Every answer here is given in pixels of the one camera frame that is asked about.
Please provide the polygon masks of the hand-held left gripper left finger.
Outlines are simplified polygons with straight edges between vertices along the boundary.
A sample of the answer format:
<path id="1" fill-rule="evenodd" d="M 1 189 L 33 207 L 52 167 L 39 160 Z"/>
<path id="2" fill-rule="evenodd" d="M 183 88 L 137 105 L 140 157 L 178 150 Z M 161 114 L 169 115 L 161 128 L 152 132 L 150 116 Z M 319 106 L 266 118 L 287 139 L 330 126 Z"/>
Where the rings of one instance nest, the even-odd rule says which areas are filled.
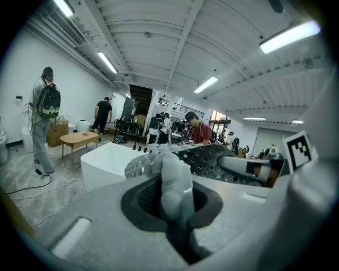
<path id="1" fill-rule="evenodd" d="M 39 254 L 54 271 L 183 271 L 188 263 L 159 217 L 160 195 L 157 177 L 96 188 L 40 229 Z"/>

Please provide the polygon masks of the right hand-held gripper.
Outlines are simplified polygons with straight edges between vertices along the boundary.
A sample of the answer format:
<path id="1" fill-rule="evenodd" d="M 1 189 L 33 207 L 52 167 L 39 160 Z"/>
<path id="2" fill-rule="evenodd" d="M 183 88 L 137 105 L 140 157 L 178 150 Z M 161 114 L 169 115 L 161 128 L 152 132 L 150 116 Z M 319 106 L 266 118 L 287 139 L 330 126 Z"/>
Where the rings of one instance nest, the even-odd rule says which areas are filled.
<path id="1" fill-rule="evenodd" d="M 250 174 L 264 187 L 273 187 L 280 176 L 294 173 L 312 161 L 312 146 L 305 131 L 284 138 L 278 146 L 262 150 L 256 159 L 220 156 L 217 164 L 239 174 Z"/>

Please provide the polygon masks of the grey perforated rubber mat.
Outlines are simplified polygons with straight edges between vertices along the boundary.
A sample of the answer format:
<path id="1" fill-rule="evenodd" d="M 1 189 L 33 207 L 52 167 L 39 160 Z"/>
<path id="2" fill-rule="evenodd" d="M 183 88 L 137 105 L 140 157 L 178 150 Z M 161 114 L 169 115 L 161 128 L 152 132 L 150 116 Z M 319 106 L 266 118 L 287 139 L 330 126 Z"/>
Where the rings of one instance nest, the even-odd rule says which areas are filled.
<path id="1" fill-rule="evenodd" d="M 223 206 L 221 197 L 193 181 L 193 176 L 221 182 L 263 187 L 250 174 L 239 174 L 217 164 L 220 156 L 236 155 L 218 144 L 180 146 L 174 150 L 156 148 L 134 158 L 124 170 L 127 179 L 148 175 L 159 168 L 160 176 L 126 191 L 121 210 L 140 230 L 191 231 L 208 226 Z"/>

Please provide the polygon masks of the large glass window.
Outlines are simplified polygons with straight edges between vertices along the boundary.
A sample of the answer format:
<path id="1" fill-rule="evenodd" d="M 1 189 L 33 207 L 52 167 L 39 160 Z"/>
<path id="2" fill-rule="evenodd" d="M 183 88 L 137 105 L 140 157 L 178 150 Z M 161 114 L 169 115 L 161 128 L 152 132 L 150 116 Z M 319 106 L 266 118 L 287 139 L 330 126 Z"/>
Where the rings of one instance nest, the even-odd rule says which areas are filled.
<path id="1" fill-rule="evenodd" d="M 220 134 L 224 129 L 228 130 L 231 119 L 215 110 L 212 111 L 209 126 L 216 134 Z"/>

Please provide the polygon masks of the white bathtub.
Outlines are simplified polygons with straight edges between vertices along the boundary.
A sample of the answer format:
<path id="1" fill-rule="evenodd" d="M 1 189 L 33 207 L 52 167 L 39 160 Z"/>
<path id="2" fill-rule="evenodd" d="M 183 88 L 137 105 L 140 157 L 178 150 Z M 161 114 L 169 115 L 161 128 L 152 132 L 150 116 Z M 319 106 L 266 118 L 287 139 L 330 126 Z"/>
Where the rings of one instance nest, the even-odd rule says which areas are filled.
<path id="1" fill-rule="evenodd" d="M 160 176 L 162 169 L 148 175 L 127 179 L 124 169 L 134 158 L 144 156 L 142 151 L 107 143 L 81 156 L 82 173 L 87 192 L 109 190 L 123 192 L 151 178 Z"/>

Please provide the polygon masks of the black mezzanine railing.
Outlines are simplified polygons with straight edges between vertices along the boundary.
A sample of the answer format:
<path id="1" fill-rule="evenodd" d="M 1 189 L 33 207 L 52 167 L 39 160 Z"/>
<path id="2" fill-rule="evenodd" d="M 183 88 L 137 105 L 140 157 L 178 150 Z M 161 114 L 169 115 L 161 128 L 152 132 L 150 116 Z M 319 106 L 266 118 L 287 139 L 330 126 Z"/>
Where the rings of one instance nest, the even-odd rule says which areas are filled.
<path id="1" fill-rule="evenodd" d="M 199 118 L 203 118 L 204 117 L 204 112 L 184 106 L 184 105 L 179 105 L 177 103 L 174 103 L 174 106 L 172 107 L 172 110 L 175 110 L 177 112 L 181 112 L 181 113 L 188 113 L 188 112 L 194 112 Z"/>

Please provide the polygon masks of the wooden coffee table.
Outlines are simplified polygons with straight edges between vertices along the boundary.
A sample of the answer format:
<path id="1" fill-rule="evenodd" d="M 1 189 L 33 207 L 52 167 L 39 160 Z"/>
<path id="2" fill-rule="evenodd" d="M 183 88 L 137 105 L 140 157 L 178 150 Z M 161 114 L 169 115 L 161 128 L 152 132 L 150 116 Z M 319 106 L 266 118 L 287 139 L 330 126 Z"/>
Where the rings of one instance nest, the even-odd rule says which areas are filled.
<path id="1" fill-rule="evenodd" d="M 64 157 L 64 148 L 69 146 L 71 149 L 71 159 L 73 165 L 75 164 L 74 150 L 80 147 L 88 147 L 89 143 L 95 143 L 98 148 L 99 135 L 95 132 L 77 132 L 73 134 L 62 135 L 61 140 L 61 156 Z"/>

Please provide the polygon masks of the black cabinet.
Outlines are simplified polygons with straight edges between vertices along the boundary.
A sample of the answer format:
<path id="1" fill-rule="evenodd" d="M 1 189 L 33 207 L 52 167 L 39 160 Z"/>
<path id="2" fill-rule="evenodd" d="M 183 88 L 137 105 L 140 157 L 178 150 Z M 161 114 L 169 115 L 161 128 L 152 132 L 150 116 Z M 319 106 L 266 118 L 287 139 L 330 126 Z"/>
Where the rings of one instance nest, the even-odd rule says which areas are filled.
<path id="1" fill-rule="evenodd" d="M 151 118 L 149 125 L 149 134 L 150 134 L 149 143 L 158 143 L 161 123 L 162 123 L 161 118 L 156 117 Z"/>

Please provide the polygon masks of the black metal cart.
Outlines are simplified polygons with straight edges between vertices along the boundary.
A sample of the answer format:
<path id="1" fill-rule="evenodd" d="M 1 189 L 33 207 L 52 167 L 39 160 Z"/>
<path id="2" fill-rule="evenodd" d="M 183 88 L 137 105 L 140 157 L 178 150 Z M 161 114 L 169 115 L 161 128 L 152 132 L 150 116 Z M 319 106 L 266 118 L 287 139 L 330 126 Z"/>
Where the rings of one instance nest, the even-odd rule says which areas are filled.
<path id="1" fill-rule="evenodd" d="M 114 128 L 115 128 L 114 136 L 116 136 L 119 133 L 138 137 L 140 134 L 140 125 L 134 122 L 116 119 L 114 121 Z"/>

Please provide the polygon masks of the brown cardboard box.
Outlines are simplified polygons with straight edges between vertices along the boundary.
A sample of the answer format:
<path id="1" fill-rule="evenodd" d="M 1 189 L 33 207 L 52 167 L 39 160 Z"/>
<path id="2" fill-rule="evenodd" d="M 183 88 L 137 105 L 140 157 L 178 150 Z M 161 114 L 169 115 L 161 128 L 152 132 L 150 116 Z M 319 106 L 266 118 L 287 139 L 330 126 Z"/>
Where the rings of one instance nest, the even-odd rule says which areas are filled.
<path id="1" fill-rule="evenodd" d="M 60 137 L 68 134 L 68 120 L 56 120 L 51 123 L 47 133 L 47 144 L 50 147 L 62 145 Z"/>

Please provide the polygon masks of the stack of dark crates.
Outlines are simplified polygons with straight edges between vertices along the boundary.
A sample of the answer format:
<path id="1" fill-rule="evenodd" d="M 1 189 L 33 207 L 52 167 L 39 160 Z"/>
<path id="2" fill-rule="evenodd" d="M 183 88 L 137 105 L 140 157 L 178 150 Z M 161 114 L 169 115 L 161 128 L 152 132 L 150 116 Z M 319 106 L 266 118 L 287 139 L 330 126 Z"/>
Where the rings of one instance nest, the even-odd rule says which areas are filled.
<path id="1" fill-rule="evenodd" d="M 123 106 L 121 120 L 132 122 L 137 110 L 138 102 L 134 98 L 126 98 Z"/>

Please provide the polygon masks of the white door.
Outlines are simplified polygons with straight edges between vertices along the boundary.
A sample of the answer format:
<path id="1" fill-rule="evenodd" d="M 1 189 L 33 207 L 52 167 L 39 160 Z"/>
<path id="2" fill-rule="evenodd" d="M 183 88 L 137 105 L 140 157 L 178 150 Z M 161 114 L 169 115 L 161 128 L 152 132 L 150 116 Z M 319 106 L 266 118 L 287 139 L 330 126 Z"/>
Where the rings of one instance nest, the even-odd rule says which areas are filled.
<path id="1" fill-rule="evenodd" d="M 119 93 L 113 93 L 112 96 L 112 123 L 116 119 L 120 119 L 123 111 L 124 102 L 126 100 L 125 95 L 120 95 Z"/>

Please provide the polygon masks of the dark staircase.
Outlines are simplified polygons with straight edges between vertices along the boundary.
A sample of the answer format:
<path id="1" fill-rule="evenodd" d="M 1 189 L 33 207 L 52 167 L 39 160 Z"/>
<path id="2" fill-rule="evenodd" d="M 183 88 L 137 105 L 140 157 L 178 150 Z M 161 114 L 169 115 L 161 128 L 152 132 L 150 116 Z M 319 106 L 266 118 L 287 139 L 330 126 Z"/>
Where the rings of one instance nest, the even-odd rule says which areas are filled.
<path id="1" fill-rule="evenodd" d="M 147 116 L 151 104 L 153 90 L 136 85 L 129 86 L 131 98 L 134 98 L 138 102 L 136 114 Z"/>

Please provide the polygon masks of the black and green backpack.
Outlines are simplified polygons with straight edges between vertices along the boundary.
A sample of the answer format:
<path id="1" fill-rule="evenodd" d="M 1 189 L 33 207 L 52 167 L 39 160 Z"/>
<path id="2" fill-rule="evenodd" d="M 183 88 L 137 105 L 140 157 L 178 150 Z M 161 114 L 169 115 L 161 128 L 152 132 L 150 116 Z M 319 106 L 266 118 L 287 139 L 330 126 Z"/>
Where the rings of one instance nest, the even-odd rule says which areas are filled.
<path id="1" fill-rule="evenodd" d="M 54 83 L 46 85 L 37 101 L 37 113 L 43 119 L 54 119 L 59 115 L 61 94 Z"/>

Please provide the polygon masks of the white ceiling air vent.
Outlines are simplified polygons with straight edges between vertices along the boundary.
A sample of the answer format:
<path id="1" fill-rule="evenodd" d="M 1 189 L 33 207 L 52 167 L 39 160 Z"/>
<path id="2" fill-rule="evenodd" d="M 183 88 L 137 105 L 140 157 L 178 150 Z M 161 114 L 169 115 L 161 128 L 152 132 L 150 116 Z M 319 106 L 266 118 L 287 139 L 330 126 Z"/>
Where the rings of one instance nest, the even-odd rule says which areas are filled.
<path id="1" fill-rule="evenodd" d="M 58 11 L 52 11 L 48 15 L 48 19 L 71 41 L 75 47 L 81 46 L 86 41 L 84 36 L 78 31 L 72 22 Z"/>

